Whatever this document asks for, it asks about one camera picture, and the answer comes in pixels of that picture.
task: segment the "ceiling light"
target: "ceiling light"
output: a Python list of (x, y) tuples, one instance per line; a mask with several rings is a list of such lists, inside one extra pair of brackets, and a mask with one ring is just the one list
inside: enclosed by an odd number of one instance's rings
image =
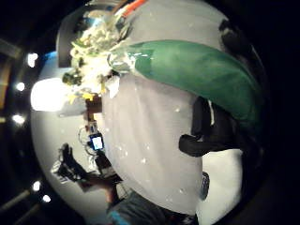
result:
[(17, 83), (16, 88), (19, 91), (23, 91), (25, 89), (25, 83), (23, 83), (23, 82)]
[(34, 191), (39, 191), (39, 189), (40, 189), (40, 182), (39, 182), (39, 181), (36, 181), (36, 182), (33, 184), (32, 189), (33, 189)]
[(31, 106), (35, 111), (60, 111), (66, 101), (67, 92), (68, 87), (59, 78), (36, 82), (31, 91)]
[(36, 65), (36, 60), (38, 59), (38, 55), (36, 53), (29, 53), (27, 55), (27, 64), (30, 68), (33, 68)]
[(13, 121), (15, 121), (17, 124), (20, 124), (20, 125), (25, 122), (25, 118), (20, 116), (19, 114), (15, 114), (11, 118)]
[(44, 201), (45, 203), (49, 203), (49, 202), (51, 201), (51, 198), (49, 197), (49, 195), (44, 195), (44, 196), (43, 196), (43, 201)]

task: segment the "phone screen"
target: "phone screen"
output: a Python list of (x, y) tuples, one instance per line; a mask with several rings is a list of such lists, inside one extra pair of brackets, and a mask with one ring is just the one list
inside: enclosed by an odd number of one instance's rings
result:
[(99, 150), (103, 148), (103, 142), (101, 137), (95, 137), (92, 139), (92, 143), (94, 145), (95, 150)]

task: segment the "mobile phone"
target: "mobile phone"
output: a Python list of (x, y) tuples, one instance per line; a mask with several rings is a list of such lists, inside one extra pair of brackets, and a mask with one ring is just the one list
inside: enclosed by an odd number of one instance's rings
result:
[(102, 150), (104, 148), (103, 136), (100, 132), (96, 134), (91, 134), (90, 136), (92, 148), (97, 150)]

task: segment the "green bag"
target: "green bag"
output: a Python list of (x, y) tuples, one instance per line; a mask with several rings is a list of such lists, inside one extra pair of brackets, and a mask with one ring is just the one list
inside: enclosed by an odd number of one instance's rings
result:
[(157, 40), (117, 49), (109, 63), (116, 71), (134, 67), (148, 79), (209, 99), (229, 112), (241, 128), (261, 134), (261, 87), (239, 61), (224, 52), (188, 41)]

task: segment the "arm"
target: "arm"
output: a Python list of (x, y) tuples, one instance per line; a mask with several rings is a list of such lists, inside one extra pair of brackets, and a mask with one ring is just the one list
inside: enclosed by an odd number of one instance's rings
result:
[(106, 201), (108, 204), (115, 204), (120, 201), (116, 191), (116, 185), (113, 182), (93, 174), (88, 174), (86, 181), (91, 185), (99, 186), (105, 190)]

